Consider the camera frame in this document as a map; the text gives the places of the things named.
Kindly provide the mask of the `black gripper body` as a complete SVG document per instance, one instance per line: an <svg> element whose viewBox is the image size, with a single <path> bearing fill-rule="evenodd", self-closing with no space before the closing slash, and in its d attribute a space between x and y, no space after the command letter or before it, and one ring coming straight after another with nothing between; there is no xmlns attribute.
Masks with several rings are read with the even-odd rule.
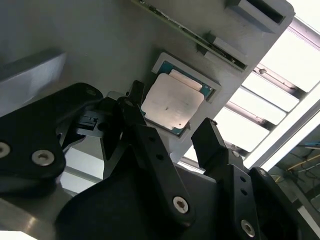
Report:
<svg viewBox="0 0 320 240"><path fill-rule="evenodd" d="M234 230L218 181L174 166L163 146L131 148L123 161L66 204L59 240L222 240Z"/></svg>

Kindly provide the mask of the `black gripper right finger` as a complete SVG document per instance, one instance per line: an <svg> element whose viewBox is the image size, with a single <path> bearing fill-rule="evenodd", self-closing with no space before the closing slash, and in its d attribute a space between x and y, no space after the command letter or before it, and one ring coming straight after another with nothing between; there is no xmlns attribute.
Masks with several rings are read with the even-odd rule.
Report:
<svg viewBox="0 0 320 240"><path fill-rule="evenodd" d="M247 169L217 123L205 118L191 137L198 165L216 180L219 236L224 240L309 240L311 228L273 178Z"/></svg>

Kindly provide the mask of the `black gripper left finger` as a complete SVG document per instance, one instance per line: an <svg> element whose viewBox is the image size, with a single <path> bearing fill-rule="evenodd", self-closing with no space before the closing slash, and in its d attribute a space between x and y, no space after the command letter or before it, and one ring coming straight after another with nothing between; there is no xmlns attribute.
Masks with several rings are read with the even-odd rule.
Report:
<svg viewBox="0 0 320 240"><path fill-rule="evenodd" d="M50 192L66 168L66 151L87 136L100 139L107 178L124 169L129 149L164 147L141 112L143 93L139 81L116 100L76 83L1 117L0 192Z"/></svg>

